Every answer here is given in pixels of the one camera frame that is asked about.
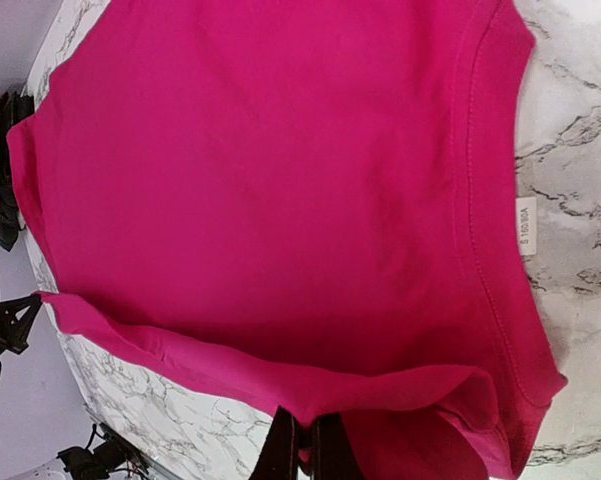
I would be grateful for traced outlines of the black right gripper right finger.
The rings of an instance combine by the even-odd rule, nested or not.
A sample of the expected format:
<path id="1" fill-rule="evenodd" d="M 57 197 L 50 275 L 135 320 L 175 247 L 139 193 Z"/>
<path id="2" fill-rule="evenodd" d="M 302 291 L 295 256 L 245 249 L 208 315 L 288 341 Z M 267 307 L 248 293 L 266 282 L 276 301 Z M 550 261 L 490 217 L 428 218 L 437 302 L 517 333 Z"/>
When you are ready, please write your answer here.
<path id="1" fill-rule="evenodd" d="M 366 479 L 339 414 L 322 416 L 313 423 L 310 460 L 311 479 Z"/>

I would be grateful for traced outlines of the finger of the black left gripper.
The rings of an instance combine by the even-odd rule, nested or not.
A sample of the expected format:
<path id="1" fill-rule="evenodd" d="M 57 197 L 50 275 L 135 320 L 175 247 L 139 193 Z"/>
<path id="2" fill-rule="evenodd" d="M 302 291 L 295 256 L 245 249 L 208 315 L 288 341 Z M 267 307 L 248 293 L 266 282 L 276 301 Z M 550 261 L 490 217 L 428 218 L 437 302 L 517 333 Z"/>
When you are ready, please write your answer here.
<path id="1" fill-rule="evenodd" d="M 0 345 L 12 353 L 23 353 L 41 307 L 41 296 L 36 293 L 0 302 Z"/>

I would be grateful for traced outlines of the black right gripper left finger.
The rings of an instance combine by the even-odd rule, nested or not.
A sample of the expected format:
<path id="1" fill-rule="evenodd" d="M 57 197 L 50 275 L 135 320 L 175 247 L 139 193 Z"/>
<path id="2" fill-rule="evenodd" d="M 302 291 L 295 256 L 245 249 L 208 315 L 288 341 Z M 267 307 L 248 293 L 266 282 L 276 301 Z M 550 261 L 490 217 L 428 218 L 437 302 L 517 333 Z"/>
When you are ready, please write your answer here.
<path id="1" fill-rule="evenodd" d="M 311 476 L 311 431 L 278 407 L 250 480 L 296 480 Z"/>

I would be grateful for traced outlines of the pink garment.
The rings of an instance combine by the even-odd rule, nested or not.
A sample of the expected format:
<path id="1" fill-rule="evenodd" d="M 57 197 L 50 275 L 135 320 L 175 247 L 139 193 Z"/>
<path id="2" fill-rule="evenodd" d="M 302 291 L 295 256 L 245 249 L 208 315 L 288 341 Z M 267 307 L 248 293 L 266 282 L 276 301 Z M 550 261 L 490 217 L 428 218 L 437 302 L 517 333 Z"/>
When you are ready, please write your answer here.
<path id="1" fill-rule="evenodd" d="M 113 1 L 7 136 L 59 328 L 339 414 L 369 479 L 523 471 L 565 386 L 517 244 L 510 1 Z"/>

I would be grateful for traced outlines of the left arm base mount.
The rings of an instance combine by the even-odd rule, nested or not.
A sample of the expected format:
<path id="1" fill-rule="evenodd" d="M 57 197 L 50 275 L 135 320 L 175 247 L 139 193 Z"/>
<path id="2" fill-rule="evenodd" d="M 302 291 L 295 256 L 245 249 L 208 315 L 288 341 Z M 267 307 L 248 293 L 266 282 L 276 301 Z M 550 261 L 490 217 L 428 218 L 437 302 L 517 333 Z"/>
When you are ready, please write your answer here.
<path id="1" fill-rule="evenodd" d="M 149 465 L 139 449 L 104 423 L 94 423 L 87 445 L 60 451 L 56 458 L 70 479 L 110 479 L 125 473 L 127 479 L 149 479 Z"/>

